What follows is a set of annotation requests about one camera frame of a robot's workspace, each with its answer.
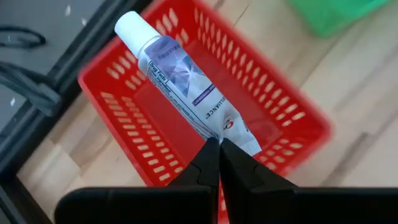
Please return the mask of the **green plastic basket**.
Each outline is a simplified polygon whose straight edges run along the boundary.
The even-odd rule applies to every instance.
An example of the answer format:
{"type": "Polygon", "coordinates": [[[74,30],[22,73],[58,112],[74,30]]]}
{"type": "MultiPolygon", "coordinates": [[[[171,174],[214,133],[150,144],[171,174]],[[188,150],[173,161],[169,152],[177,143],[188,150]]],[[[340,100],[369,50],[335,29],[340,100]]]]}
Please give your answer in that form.
{"type": "Polygon", "coordinates": [[[286,0],[312,33],[328,37],[392,0],[286,0]]]}

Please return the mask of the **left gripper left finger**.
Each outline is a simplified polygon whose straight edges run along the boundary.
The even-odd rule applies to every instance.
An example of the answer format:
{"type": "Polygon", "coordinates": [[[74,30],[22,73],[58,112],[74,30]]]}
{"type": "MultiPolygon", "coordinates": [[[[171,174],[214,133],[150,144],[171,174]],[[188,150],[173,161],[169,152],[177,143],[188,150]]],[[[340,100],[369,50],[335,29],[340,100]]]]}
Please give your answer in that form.
{"type": "Polygon", "coordinates": [[[55,224],[217,224],[219,141],[210,138],[165,187],[87,187],[62,197],[55,224]]]}

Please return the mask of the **red plastic basket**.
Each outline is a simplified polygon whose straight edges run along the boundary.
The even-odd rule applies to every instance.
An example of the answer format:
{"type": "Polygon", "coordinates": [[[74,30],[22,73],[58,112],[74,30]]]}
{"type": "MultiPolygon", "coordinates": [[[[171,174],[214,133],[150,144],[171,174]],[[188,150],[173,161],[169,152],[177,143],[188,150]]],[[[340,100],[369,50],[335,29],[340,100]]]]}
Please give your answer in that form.
{"type": "MultiPolygon", "coordinates": [[[[239,111],[262,148],[255,158],[270,170],[287,175],[329,138],[321,112],[202,0],[156,0],[142,15],[177,40],[239,111]]],[[[202,147],[120,38],[78,82],[146,185],[169,184],[202,147]]]]}

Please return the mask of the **white toothpaste tube purple print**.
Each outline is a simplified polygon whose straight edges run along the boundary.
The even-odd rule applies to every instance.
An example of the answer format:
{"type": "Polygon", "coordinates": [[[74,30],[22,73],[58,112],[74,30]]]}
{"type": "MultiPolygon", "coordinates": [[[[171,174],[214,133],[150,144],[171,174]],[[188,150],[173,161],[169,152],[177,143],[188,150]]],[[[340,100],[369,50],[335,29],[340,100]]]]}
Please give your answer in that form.
{"type": "Polygon", "coordinates": [[[160,35],[138,13],[122,15],[115,33],[137,58],[139,70],[203,138],[227,138],[253,156],[261,147],[238,110],[180,44],[160,35]]]}

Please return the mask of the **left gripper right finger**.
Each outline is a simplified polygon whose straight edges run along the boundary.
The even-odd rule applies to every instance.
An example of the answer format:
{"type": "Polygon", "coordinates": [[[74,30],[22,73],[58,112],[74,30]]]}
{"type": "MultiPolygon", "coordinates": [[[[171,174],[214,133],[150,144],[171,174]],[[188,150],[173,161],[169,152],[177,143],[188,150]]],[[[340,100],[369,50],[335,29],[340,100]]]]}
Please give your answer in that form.
{"type": "Polygon", "coordinates": [[[398,224],[398,188],[299,187],[229,139],[220,176],[230,224],[398,224]]]}

